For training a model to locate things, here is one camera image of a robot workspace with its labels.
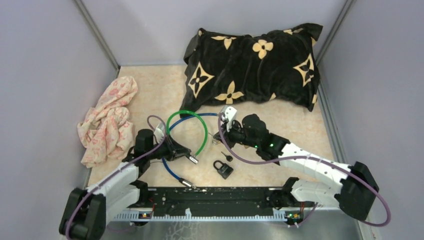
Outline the green cable lock keys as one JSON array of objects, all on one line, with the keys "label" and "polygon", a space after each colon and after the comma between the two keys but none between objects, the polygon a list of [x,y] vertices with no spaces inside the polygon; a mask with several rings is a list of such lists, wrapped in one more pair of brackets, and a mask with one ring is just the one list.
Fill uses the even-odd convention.
[{"label": "green cable lock keys", "polygon": [[219,141],[219,140],[217,140],[217,139],[213,139],[211,142],[212,142],[212,144],[213,144],[213,145],[215,145],[215,146],[216,146],[216,145],[219,145],[219,144],[221,144],[221,143],[222,143],[221,141]]}]

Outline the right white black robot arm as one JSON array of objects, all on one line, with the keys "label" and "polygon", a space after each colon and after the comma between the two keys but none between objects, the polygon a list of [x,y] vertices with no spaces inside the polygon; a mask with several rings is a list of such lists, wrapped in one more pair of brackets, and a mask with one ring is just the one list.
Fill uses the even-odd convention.
[{"label": "right white black robot arm", "polygon": [[234,114],[225,110],[218,114],[217,123],[221,142],[239,161],[250,165],[278,163],[315,179],[297,179],[284,189],[281,199],[287,206],[298,202],[333,205],[363,223],[367,222],[375,199],[385,208],[388,206],[370,169],[362,162],[350,165],[308,152],[271,133],[256,114],[238,122]]}]

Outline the black Kaijing padlock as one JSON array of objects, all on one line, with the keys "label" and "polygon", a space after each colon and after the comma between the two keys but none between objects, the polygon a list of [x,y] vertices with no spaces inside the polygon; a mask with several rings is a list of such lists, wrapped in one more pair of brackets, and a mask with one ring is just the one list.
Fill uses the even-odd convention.
[{"label": "black Kaijing padlock", "polygon": [[227,179],[234,171],[234,169],[229,166],[228,164],[220,161],[220,160],[215,160],[213,162],[213,167],[216,169],[217,173],[219,175],[221,175],[221,177],[223,179]]}]

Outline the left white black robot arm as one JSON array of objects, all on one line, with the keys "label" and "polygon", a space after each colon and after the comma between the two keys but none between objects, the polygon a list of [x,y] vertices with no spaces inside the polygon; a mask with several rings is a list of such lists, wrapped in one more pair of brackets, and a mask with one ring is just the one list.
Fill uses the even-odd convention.
[{"label": "left white black robot arm", "polygon": [[126,208],[149,203],[147,183],[139,178],[152,160],[173,161],[190,157],[192,151],[160,129],[141,129],[135,144],[118,167],[98,183],[74,188],[68,197],[59,233],[69,240],[99,240],[107,225]]}]

